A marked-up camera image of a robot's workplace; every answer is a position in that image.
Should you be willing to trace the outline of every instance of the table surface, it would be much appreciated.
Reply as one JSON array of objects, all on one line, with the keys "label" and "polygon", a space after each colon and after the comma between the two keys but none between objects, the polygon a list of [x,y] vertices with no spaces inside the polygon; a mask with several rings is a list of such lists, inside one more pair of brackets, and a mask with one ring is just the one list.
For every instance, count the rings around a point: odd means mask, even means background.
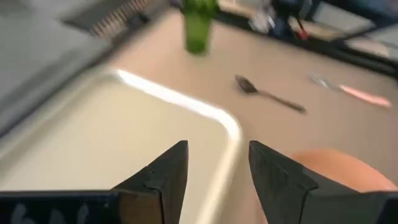
[{"label": "table surface", "polygon": [[[208,55],[190,55],[184,50],[182,17],[174,10],[133,37],[109,64],[220,105],[237,117],[247,140],[284,154],[335,148],[398,183],[398,88],[392,78],[219,22],[213,24]],[[309,79],[311,73],[385,96],[393,107],[386,110],[322,88]],[[308,115],[242,94],[236,74],[304,105]]]}]

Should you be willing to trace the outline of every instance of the spoon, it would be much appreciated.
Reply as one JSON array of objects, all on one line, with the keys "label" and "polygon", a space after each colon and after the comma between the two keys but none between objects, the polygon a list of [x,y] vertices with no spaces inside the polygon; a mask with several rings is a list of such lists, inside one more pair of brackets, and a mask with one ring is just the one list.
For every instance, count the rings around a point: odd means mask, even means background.
[{"label": "spoon", "polygon": [[236,75],[235,79],[236,79],[237,83],[239,84],[239,87],[241,87],[241,89],[247,94],[259,94],[261,96],[265,96],[267,98],[270,98],[270,99],[272,99],[272,100],[274,100],[274,101],[276,101],[276,102],[278,102],[278,103],[280,103],[282,105],[285,105],[285,106],[287,106],[289,108],[292,108],[293,110],[298,111],[299,113],[305,114],[307,112],[307,110],[301,105],[298,105],[296,103],[287,101],[285,99],[282,99],[282,98],[280,98],[278,96],[275,96],[275,95],[273,95],[273,94],[271,94],[271,93],[269,93],[267,91],[258,90],[253,85],[253,83],[251,83],[247,78],[244,78],[244,77],[242,77],[240,75]]}]

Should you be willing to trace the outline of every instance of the white tray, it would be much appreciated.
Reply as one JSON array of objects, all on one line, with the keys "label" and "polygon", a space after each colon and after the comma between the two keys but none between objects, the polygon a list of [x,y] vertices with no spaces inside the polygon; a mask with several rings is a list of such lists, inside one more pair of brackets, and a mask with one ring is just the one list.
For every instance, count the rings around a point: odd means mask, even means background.
[{"label": "white tray", "polygon": [[227,112],[136,75],[97,68],[2,142],[0,190],[110,189],[187,139],[181,224],[211,223],[241,156]]}]

